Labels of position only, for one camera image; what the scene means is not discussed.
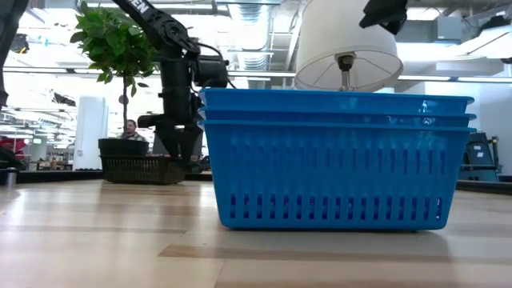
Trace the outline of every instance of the potted plant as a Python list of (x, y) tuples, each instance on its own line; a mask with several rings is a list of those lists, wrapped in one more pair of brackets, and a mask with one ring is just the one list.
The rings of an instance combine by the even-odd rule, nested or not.
[[(137, 93), (137, 77), (149, 77), (157, 69), (153, 62), (156, 49), (149, 43), (142, 29), (123, 12), (102, 7), (89, 8), (86, 2), (80, 5), (82, 15), (77, 16), (78, 32), (71, 36), (82, 53), (92, 61), (89, 69), (100, 70), (98, 82), (108, 84), (114, 77), (122, 78), (123, 135), (128, 123), (128, 90), (131, 97)], [(99, 139), (101, 155), (145, 155), (149, 143), (133, 140)]]

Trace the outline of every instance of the red object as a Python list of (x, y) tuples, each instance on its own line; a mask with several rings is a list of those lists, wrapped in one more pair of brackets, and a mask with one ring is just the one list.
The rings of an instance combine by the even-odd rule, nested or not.
[(12, 139), (12, 138), (4, 138), (0, 141), (0, 146), (13, 150), (14, 142), (16, 142), (16, 151), (14, 154), (18, 160), (23, 160), (25, 158), (23, 148), (26, 147), (25, 139)]

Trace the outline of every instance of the tree trunk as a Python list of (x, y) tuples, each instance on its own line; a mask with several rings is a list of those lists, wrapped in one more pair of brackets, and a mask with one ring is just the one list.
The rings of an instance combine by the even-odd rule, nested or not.
[(124, 75), (122, 77), (122, 134), (126, 136), (126, 130), (128, 129), (128, 95), (126, 91), (128, 90), (128, 77)]

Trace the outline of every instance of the white pillar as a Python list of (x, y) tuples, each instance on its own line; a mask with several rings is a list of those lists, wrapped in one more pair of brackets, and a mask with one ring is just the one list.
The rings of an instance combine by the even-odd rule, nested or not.
[(32, 145), (30, 145), (29, 154), (32, 161), (39, 161), (39, 159), (46, 160), (46, 142), (48, 138), (44, 136), (34, 137)]
[(74, 144), (74, 170), (102, 168), (98, 140), (107, 138), (108, 117), (109, 108), (104, 97), (80, 97)]

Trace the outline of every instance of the brown basket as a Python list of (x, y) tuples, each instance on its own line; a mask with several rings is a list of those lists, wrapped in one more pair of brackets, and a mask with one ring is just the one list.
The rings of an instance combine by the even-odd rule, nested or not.
[(156, 156), (101, 156), (103, 178), (123, 184), (168, 185), (183, 182), (188, 173), (184, 161)]

